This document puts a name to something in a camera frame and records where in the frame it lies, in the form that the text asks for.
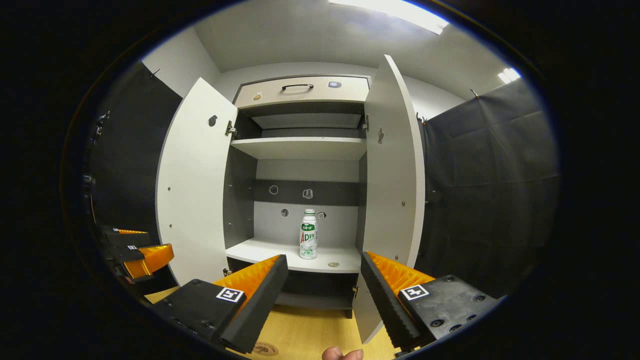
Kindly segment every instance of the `open cabinet door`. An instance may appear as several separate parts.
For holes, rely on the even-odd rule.
[[[424,216],[424,160],[413,104],[389,55],[378,67],[364,110],[367,132],[367,211],[363,251],[413,267]],[[382,327],[362,274],[353,311],[360,339]]]
[[[227,267],[222,220],[225,166],[237,108],[202,78],[173,116],[156,180],[156,220],[178,285],[214,282]]]

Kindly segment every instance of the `drawer handle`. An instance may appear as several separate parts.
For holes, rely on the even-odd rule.
[[[295,85],[285,85],[282,87],[282,90],[285,90],[286,88],[292,87],[292,86],[309,86],[309,88],[313,89],[314,85],[313,84],[295,84]]]

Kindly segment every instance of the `plastic bottle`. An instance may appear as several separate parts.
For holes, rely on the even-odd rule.
[[[303,259],[315,259],[318,247],[318,224],[316,211],[305,209],[305,216],[300,225],[300,257]]]

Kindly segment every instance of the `round sticker on floor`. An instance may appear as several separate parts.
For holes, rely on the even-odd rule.
[[[269,343],[263,343],[262,341],[258,341],[255,343],[253,352],[264,356],[278,355],[278,349],[275,346]]]

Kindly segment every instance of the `black curtain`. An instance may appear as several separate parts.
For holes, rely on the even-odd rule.
[[[138,62],[122,72],[99,106],[110,111],[90,149],[88,171],[96,223],[146,231],[160,244],[156,226],[156,175],[164,137],[182,98]],[[176,286],[168,267],[136,283],[142,294]]]
[[[559,196],[540,103],[519,79],[421,128],[428,203],[415,268],[510,293],[539,262]]]

